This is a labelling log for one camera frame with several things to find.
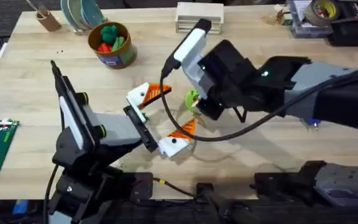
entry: cable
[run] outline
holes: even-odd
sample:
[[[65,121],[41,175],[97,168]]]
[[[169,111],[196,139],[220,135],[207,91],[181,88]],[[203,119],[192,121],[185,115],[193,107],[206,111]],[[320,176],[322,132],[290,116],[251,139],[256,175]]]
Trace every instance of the cable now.
[[[143,181],[148,181],[149,179],[142,179],[142,180],[138,180],[134,183],[134,185],[137,185]],[[202,211],[199,211],[193,207],[190,207],[188,206],[189,203],[192,203],[192,202],[195,202],[197,203],[196,199],[198,198],[197,196],[195,196],[194,194],[192,193],[189,193],[185,190],[182,190],[180,189],[179,187],[176,187],[174,186],[173,184],[171,184],[170,182],[164,180],[164,179],[160,179],[160,178],[157,178],[157,177],[154,177],[153,178],[154,181],[160,183],[160,184],[163,184],[163,185],[166,185],[170,188],[172,188],[173,190],[176,190],[184,195],[187,195],[189,197],[191,197],[192,199],[190,200],[186,200],[184,202],[175,202],[175,201],[172,201],[172,200],[156,200],[156,202],[159,202],[158,205],[144,205],[144,204],[139,204],[135,201],[132,201],[132,200],[128,200],[131,204],[133,205],[136,205],[138,207],[145,207],[145,208],[158,208],[158,207],[162,207],[162,208],[170,208],[170,207],[174,207],[174,206],[183,206],[183,207],[187,207],[187,208],[190,208],[198,213],[202,213]],[[167,206],[162,206],[165,202],[168,202],[169,204]]]
[[[172,188],[173,190],[176,190],[177,192],[180,192],[180,193],[182,193],[184,195],[187,195],[187,196],[192,197],[194,199],[196,198],[196,195],[194,195],[192,193],[189,193],[189,192],[187,192],[185,190],[182,190],[182,189],[174,186],[173,184],[169,183],[168,181],[166,181],[164,179],[154,177],[153,180],[158,182],[158,183],[160,183],[160,184],[165,184],[166,186],[168,186],[168,187]]]
[[[55,165],[55,167],[53,168],[52,174],[50,175],[49,181],[48,181],[48,185],[47,185],[47,190],[45,191],[45,198],[44,198],[44,207],[43,207],[43,212],[42,215],[44,216],[44,224],[49,224],[48,222],[48,201],[49,201],[49,194],[50,194],[50,189],[52,188],[52,183],[53,180],[55,178],[56,172],[57,172],[57,168],[59,166]]]
[[[185,136],[188,136],[194,140],[198,140],[198,141],[206,141],[206,142],[216,142],[216,141],[225,141],[225,140],[229,140],[232,138],[236,138],[239,136],[242,136],[245,133],[248,133],[249,131],[252,131],[253,129],[259,127],[261,124],[264,124],[266,121],[272,119],[274,116],[279,115],[280,113],[284,112],[287,108],[293,106],[295,103],[305,99],[306,97],[312,95],[313,93],[316,93],[320,90],[323,89],[327,89],[330,87],[335,87],[335,86],[339,86],[339,85],[347,85],[349,83],[352,82],[356,82],[358,81],[358,70],[352,73],[349,73],[347,75],[341,75],[341,76],[337,76],[337,77],[333,77],[329,80],[326,80],[322,83],[319,83],[315,86],[312,86],[310,89],[304,91],[303,93],[299,94],[298,96],[292,98],[290,101],[288,101],[287,103],[285,103],[284,105],[282,105],[281,107],[277,108],[275,111],[267,114],[266,116],[264,116],[263,118],[259,119],[258,121],[252,123],[251,125],[245,127],[244,129],[237,131],[235,133],[232,134],[228,134],[225,136],[220,136],[220,137],[215,137],[215,138],[207,138],[207,137],[202,137],[202,136],[196,136],[193,134],[190,134],[189,132],[185,131],[175,120],[175,118],[172,116],[171,111],[169,110],[169,107],[167,105],[167,100],[165,99],[165,93],[163,92],[163,79],[164,77],[166,77],[167,74],[165,72],[165,70],[163,69],[163,72],[161,74],[160,77],[160,96],[162,99],[162,103],[164,105],[165,111],[168,114],[169,119],[171,120],[171,122],[173,123],[173,125],[177,128],[177,130],[179,130],[180,132],[182,132]]]
[[[65,129],[65,117],[64,117],[64,114],[63,114],[63,110],[60,108],[60,125],[62,126],[62,130]],[[47,185],[47,189],[45,191],[45,198],[44,198],[44,206],[43,206],[43,209],[42,209],[42,218],[43,218],[43,221],[44,221],[44,224],[49,224],[49,221],[48,221],[48,201],[49,201],[49,195],[50,195],[50,189],[52,188],[52,183],[53,183],[53,180],[56,176],[56,172],[57,172],[57,169],[58,169],[58,165],[55,165],[55,167],[53,168],[53,171],[52,173],[50,174],[50,177],[49,177],[49,181],[48,181],[48,185]]]

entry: orange triangle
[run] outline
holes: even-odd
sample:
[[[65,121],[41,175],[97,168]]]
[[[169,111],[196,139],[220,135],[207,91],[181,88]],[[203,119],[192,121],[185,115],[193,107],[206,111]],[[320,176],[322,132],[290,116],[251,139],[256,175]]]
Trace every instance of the orange triangle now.
[[[194,134],[194,129],[196,128],[196,120],[195,119],[191,119],[189,120],[186,124],[181,126],[185,131],[187,131],[190,134]],[[168,137],[174,137],[174,138],[182,138],[182,139],[187,139],[187,140],[191,140],[190,137],[185,136],[182,132],[180,132],[179,130],[176,130],[174,132],[172,132],[171,134],[168,135]]]
[[[170,85],[164,85],[162,87],[165,94],[169,93],[172,90]],[[139,109],[143,109],[148,104],[154,102],[160,98],[160,84],[149,83],[149,89],[147,89],[147,93],[144,97],[143,102],[139,105]]]

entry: wooden block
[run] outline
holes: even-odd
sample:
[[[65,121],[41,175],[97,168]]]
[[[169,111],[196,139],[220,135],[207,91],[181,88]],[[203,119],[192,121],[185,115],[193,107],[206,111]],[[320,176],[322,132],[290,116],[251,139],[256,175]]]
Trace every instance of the wooden block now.
[[[200,19],[212,22],[209,34],[222,34],[223,4],[178,2],[176,32],[189,32]]]

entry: orange and white object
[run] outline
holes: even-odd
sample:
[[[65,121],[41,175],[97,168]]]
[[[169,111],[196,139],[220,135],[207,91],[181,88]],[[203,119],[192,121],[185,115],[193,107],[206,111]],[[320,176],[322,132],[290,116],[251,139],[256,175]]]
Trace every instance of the orange and white object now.
[[[181,127],[188,133],[193,134],[196,127],[196,121],[191,119]],[[172,157],[182,149],[186,148],[190,144],[190,141],[191,138],[185,136],[179,130],[176,130],[170,133],[167,137],[162,138],[158,142],[158,146],[160,147],[160,152],[163,151],[168,157]]]
[[[163,91],[165,94],[169,93],[172,90],[172,87],[169,85],[163,86]],[[146,124],[146,117],[140,112],[141,109],[145,108],[147,105],[151,104],[155,100],[160,98],[160,85],[152,84],[152,83],[143,83],[137,88],[131,90],[127,94],[127,101],[133,107],[136,114],[140,118],[140,120]],[[190,120],[186,124],[182,126],[184,130],[193,134],[195,130],[196,122],[194,119]],[[161,154],[166,154],[168,157],[174,156],[176,153],[186,148],[191,139],[184,134],[182,134],[179,130],[176,130],[170,133],[167,137],[162,138],[157,141],[155,139],[155,135],[151,131],[151,129],[145,125],[149,133],[153,136],[154,140],[158,142],[158,147]]]
[[[167,94],[172,90],[172,87],[169,85],[164,85],[163,90],[164,93]],[[133,107],[133,109],[143,123],[146,122],[146,118],[143,116],[140,110],[159,98],[160,85],[153,83],[143,83],[127,94],[127,101]]]

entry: green circle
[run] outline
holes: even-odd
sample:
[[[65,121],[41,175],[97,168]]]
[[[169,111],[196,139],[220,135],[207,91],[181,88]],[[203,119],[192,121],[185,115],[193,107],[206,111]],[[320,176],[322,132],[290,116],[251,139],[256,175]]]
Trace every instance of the green circle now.
[[[198,94],[197,90],[195,90],[195,89],[189,90],[186,93],[185,105],[188,110],[195,112],[191,106],[193,105],[194,100],[198,98],[198,96],[199,96],[199,94]]]

